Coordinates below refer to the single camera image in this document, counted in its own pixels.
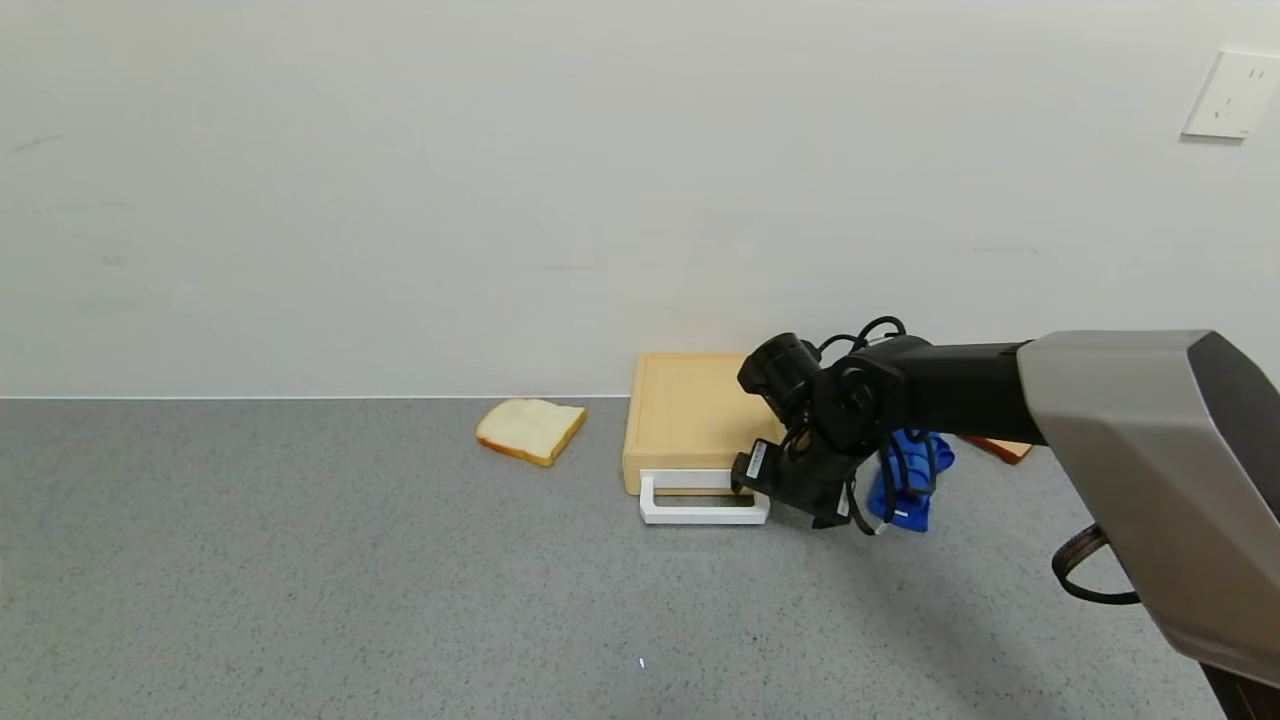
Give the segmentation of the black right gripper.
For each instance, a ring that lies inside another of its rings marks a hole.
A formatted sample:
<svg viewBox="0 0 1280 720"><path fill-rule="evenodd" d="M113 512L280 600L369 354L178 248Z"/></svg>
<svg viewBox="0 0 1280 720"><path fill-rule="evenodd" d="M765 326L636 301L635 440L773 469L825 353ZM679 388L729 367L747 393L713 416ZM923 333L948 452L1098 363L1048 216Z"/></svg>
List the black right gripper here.
<svg viewBox="0 0 1280 720"><path fill-rule="evenodd" d="M751 491L805 512L814 529L852 521L849 498L852 457L815 430L786 430L782 441L756 439L730 469L733 495Z"/></svg>

